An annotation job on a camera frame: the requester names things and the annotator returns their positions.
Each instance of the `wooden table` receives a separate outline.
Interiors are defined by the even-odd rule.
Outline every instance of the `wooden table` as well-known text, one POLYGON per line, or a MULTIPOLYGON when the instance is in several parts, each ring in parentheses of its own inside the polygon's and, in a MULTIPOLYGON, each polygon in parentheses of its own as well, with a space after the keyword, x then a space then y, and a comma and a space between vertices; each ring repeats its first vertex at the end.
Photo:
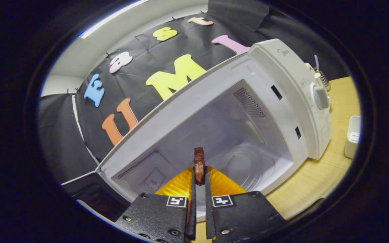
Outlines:
MULTIPOLYGON (((330 81, 332 137, 320 160, 307 159, 300 168, 274 191, 267 200, 286 220, 312 203, 326 197, 340 182, 352 160, 344 156, 349 119, 360 115, 357 91, 350 77, 330 81)), ((205 222, 196 225, 194 243, 211 243, 206 239, 205 222)))

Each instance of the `food item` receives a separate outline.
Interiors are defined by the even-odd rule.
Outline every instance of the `food item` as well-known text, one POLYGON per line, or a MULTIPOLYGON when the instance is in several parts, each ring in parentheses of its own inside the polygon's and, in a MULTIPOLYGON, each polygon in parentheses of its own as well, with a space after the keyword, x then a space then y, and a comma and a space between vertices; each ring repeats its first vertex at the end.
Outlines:
POLYGON ((194 149, 194 174, 196 175, 196 184, 202 186, 205 184, 205 157, 204 149, 197 147, 194 149))

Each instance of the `blue foam letter e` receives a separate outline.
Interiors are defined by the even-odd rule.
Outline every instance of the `blue foam letter e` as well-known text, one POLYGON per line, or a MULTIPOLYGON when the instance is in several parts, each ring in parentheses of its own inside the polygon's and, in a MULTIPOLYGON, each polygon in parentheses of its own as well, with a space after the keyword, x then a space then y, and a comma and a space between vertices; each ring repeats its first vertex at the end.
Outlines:
POLYGON ((105 88, 102 88, 100 90, 98 89, 102 86, 102 82, 97 80, 98 77, 99 74, 93 75, 93 78, 91 78, 91 81, 89 82, 88 87, 86 88, 85 95, 83 95, 84 99, 88 97, 92 101, 94 101, 96 107, 99 106, 100 101, 102 101, 103 94, 105 93, 105 88))

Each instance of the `foam letter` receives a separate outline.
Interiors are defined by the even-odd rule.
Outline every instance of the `foam letter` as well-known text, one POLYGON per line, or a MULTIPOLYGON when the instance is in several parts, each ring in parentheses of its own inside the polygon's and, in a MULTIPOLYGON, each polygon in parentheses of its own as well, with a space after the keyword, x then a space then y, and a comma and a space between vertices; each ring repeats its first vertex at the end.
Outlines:
POLYGON ((227 48, 234 51, 237 55, 250 49, 250 47, 248 46, 243 46, 240 43, 236 42, 235 40, 229 39, 229 36, 227 36, 226 34, 215 38, 211 42, 222 44, 223 46, 226 46, 227 48))
POLYGON ((106 117, 105 121, 102 124, 102 129, 106 131, 108 137, 110 138, 113 146, 115 146, 123 136, 119 133, 114 122, 115 115, 110 114, 106 117))
POLYGON ((131 62, 133 57, 128 54, 128 51, 120 53, 111 61, 111 68, 109 72, 114 73, 118 71, 122 66, 125 66, 131 62))
POLYGON ((133 129, 134 126, 137 124, 137 119, 133 114, 133 111, 131 110, 130 106, 128 105, 130 103, 130 98, 125 98, 119 105, 116 107, 117 112, 121 112, 124 116, 125 121, 128 123, 128 130, 130 131, 133 129))
MULTIPOLYGON (((131 108, 128 105, 128 103, 130 103, 130 98, 125 98, 123 101, 121 101, 121 103, 119 103, 116 110, 117 112, 122 113, 125 121, 128 123, 128 129, 130 131, 137 124, 137 119, 134 116, 133 112, 131 111, 131 108)), ((102 129, 106 131, 109 139, 111 140, 112 144, 115 146, 124 136, 122 136, 119 133, 115 125, 114 119, 115 119, 114 114, 110 114, 108 117, 106 117, 106 119, 102 124, 102 129)))
POLYGON ((171 29, 170 27, 164 27, 162 29, 156 30, 153 33, 154 37, 157 37, 157 40, 165 41, 169 38, 174 37, 177 34, 177 31, 171 29))
POLYGON ((85 94, 83 95, 84 99, 88 97, 94 101, 96 107, 100 105, 100 101, 102 101, 103 94, 105 93, 105 88, 99 90, 99 88, 102 86, 102 82, 97 80, 98 77, 99 74, 93 75, 93 78, 91 78, 91 81, 86 88, 85 94))
POLYGON ((205 21, 204 18, 196 18, 196 17, 190 18, 189 20, 187 20, 187 22, 197 23, 198 25, 202 25, 202 26, 210 26, 214 23, 212 21, 205 21))
POLYGON ((163 100, 172 95, 169 89, 178 90, 188 83, 187 76, 195 79, 203 74, 205 69, 191 59, 190 54, 178 57, 175 60, 175 74, 156 72, 148 78, 146 85, 152 85, 163 100))

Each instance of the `black cloth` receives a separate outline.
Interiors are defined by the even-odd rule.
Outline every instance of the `black cloth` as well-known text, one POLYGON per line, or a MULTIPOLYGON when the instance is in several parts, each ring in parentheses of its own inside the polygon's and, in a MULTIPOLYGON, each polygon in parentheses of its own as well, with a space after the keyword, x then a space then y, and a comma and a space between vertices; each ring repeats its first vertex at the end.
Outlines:
POLYGON ((41 148, 58 183, 80 177, 97 167, 80 136, 72 95, 40 98, 38 117, 41 148))
POLYGON ((88 75, 76 95, 80 127, 93 155, 101 161, 113 148, 106 131, 102 129, 103 121, 110 114, 115 115, 114 122, 121 135, 129 131, 123 115, 116 111, 123 99, 130 98, 129 105, 137 120, 141 120, 163 101, 153 86, 145 84, 151 75, 158 71, 174 74, 175 60, 185 54, 190 54, 192 60, 205 70, 233 57, 235 53, 229 48, 211 43, 212 39, 223 34, 245 46, 266 40, 261 34, 225 17, 200 13, 151 28, 111 52, 110 57, 105 58, 88 75), (187 22, 191 17, 204 17, 214 24, 202 26, 187 22), (153 32, 163 27, 177 30, 178 34, 161 42, 153 37, 153 32), (111 60, 124 51, 128 51, 133 60, 111 74, 111 60), (102 88, 105 89, 98 107, 94 106, 92 100, 83 98, 94 74, 99 74, 102 88))
POLYGON ((320 35, 280 12, 270 8, 256 30, 268 39, 279 39, 289 46, 304 62, 316 66, 314 55, 318 56, 319 69, 329 80, 350 76, 340 55, 320 35))
POLYGON ((269 6, 259 0, 209 0, 208 13, 225 17, 255 31, 269 13, 269 6))

